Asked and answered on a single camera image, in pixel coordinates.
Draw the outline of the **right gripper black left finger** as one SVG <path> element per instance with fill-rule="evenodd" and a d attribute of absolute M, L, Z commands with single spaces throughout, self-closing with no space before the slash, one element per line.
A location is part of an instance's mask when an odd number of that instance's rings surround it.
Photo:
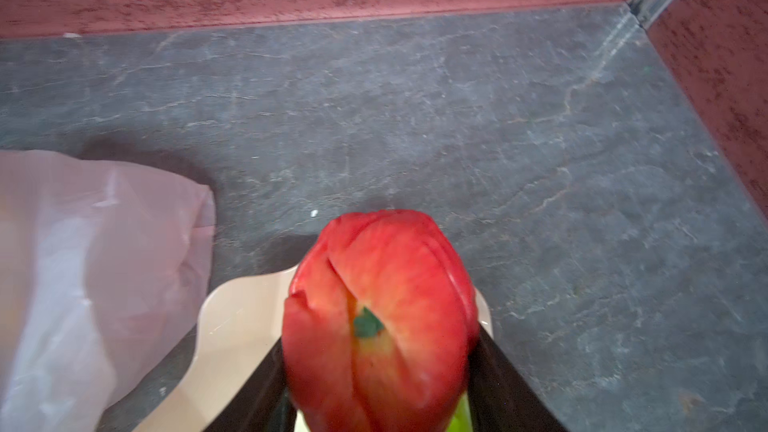
<path fill-rule="evenodd" d="M 293 432 L 296 419 L 297 410 L 288 397 L 282 344 L 278 339 L 204 432 Z"/>

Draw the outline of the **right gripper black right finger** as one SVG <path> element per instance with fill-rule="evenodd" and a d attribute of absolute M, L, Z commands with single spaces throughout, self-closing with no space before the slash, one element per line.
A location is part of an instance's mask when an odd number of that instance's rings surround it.
<path fill-rule="evenodd" d="M 483 327 L 469 356 L 467 393 L 474 431 L 568 431 Z"/>

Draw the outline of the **green fake fruit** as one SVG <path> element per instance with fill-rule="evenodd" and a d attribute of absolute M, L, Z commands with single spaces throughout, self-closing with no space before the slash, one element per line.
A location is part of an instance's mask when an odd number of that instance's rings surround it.
<path fill-rule="evenodd" d="M 468 394 L 463 393 L 457 403 L 446 432 L 473 432 Z"/>

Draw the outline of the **red fake fruit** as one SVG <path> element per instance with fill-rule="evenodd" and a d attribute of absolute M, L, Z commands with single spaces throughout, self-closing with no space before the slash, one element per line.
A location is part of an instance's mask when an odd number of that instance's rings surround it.
<path fill-rule="evenodd" d="M 291 399 L 312 431 L 445 431 L 479 332 L 475 288 L 430 216 L 342 215 L 284 303 Z"/>

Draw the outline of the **pink plastic bag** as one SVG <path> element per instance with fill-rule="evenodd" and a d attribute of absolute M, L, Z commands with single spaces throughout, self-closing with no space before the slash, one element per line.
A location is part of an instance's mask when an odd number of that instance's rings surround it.
<path fill-rule="evenodd" d="M 212 190 L 128 162 L 1 155 L 1 427 L 92 431 L 197 321 Z"/>

